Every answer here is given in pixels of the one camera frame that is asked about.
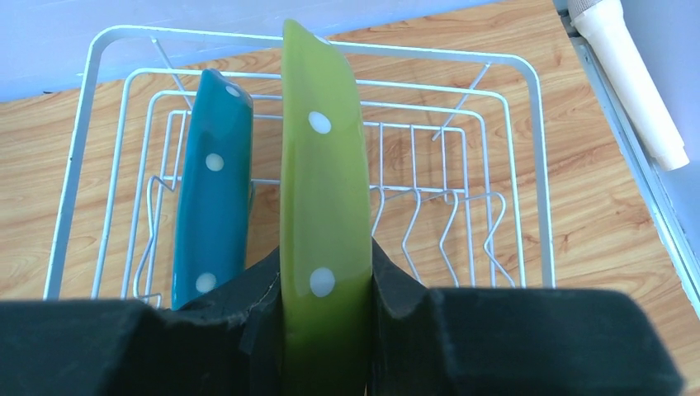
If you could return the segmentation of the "green dotted plate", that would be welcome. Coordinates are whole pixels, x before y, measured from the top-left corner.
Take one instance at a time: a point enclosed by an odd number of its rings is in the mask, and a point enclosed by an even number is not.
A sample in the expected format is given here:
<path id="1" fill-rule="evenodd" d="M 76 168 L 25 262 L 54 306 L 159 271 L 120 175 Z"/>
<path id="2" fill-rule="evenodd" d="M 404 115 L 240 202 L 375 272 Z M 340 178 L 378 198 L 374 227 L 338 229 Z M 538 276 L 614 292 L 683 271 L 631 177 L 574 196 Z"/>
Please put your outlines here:
<path id="1" fill-rule="evenodd" d="M 283 26 L 281 81 L 281 391 L 362 395 L 372 238 L 356 79 L 336 47 L 290 19 Z"/>

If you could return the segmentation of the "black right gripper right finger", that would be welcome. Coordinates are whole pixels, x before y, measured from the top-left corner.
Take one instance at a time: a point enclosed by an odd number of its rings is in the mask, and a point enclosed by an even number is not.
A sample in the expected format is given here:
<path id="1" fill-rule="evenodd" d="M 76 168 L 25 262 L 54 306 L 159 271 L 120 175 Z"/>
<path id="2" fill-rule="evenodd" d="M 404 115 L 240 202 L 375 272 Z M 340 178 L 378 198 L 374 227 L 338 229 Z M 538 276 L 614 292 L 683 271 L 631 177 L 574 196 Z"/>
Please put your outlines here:
<path id="1" fill-rule="evenodd" d="M 615 290 L 428 288 L 372 250 L 371 395 L 679 395 L 644 311 Z"/>

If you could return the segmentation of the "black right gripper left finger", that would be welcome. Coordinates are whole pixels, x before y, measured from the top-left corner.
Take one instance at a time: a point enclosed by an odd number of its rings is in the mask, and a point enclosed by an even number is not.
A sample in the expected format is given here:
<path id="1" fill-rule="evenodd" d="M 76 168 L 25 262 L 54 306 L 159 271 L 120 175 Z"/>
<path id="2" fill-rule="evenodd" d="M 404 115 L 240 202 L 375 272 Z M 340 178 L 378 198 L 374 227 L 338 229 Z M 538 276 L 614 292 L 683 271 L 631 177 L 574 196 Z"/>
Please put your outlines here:
<path id="1" fill-rule="evenodd" d="M 278 395 L 279 253 L 182 309 L 4 301 L 4 395 Z"/>

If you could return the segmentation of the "blue dotted plate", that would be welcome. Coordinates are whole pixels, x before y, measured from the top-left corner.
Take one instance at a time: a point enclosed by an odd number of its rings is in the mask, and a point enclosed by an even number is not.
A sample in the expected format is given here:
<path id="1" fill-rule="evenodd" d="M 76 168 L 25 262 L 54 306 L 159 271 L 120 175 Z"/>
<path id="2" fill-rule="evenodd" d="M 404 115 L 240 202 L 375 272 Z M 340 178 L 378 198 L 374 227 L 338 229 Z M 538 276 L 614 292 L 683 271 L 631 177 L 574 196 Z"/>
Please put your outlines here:
<path id="1" fill-rule="evenodd" d="M 173 256 L 173 309 L 245 268 L 251 195 L 253 102 L 205 69 L 187 134 Z"/>

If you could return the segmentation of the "white wire dish rack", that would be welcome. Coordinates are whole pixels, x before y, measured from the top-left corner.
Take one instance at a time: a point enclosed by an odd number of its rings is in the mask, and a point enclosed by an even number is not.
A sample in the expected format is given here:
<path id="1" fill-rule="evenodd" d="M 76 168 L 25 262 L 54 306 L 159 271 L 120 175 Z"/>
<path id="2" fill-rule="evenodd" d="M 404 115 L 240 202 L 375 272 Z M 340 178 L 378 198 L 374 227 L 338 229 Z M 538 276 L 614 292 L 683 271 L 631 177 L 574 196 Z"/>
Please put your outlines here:
<path id="1" fill-rule="evenodd" d="M 248 263 L 277 244 L 277 35 L 113 26 L 87 52 L 43 299 L 170 303 L 187 127 L 205 65 L 254 101 Z M 357 76 L 372 234 L 428 285 L 555 286 L 542 85 L 515 54 L 337 41 Z"/>

